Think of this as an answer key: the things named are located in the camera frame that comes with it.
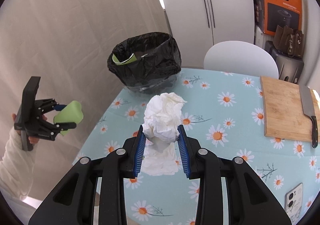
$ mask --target wooden cutting board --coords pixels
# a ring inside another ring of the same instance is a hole
[[[264,135],[311,142],[312,123],[303,114],[299,85],[264,76],[260,81],[265,114]],[[312,90],[311,96],[319,130],[320,103]]]

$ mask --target white chair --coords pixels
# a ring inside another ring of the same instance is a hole
[[[225,41],[209,49],[204,69],[279,78],[276,62],[260,47],[242,41]]]

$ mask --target white phone case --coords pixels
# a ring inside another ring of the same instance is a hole
[[[299,217],[302,209],[302,197],[303,197],[303,184],[293,188],[286,193],[284,200],[284,210],[289,216],[292,224],[296,224],[299,221]]]

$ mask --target crumpled white paper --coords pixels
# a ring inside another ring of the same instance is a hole
[[[156,95],[147,104],[143,132],[151,143],[144,150],[141,171],[148,175],[178,172],[174,142],[179,137],[181,108],[186,103],[175,93]]]
[[[175,93],[153,96],[144,112],[143,133],[153,143],[175,142],[179,137],[181,108],[186,101]]]

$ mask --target black knife handle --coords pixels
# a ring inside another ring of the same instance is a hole
[[[318,124],[316,116],[311,116],[312,120],[312,147],[318,146]]]

